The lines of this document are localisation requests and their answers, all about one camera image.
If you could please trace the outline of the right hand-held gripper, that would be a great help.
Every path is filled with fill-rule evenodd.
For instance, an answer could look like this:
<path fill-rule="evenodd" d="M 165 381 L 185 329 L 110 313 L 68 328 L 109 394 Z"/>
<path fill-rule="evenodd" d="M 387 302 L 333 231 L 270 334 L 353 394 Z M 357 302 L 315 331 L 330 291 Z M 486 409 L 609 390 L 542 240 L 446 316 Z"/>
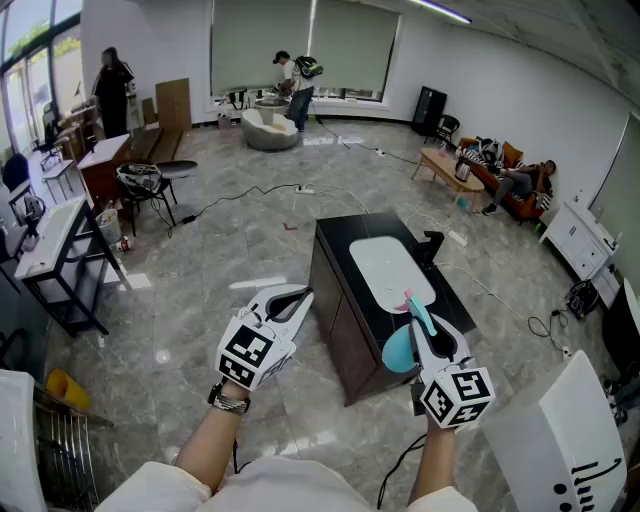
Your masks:
<path fill-rule="evenodd" d="M 431 318 L 435 337 L 430 338 L 426 327 L 415 317 L 409 328 L 414 361 L 423 370 L 411 385 L 414 415 L 427 415 L 441 429 L 456 429 L 477 422 L 496 395 L 486 367 L 450 365 L 427 375 L 426 371 L 435 370 L 433 354 L 449 363 L 471 356 L 467 340 L 457 328 L 438 315 Z"/>

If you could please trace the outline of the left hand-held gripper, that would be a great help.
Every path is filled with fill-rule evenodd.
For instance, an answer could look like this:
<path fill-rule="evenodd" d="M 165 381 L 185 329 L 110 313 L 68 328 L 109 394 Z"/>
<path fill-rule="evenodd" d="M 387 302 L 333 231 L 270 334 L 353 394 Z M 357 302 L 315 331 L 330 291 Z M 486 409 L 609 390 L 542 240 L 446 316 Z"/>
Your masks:
<path fill-rule="evenodd" d="M 295 353 L 294 338 L 313 300 L 313 291 L 305 285 L 261 289 L 231 318 L 217 347 L 214 369 L 245 390 L 256 390 Z"/>

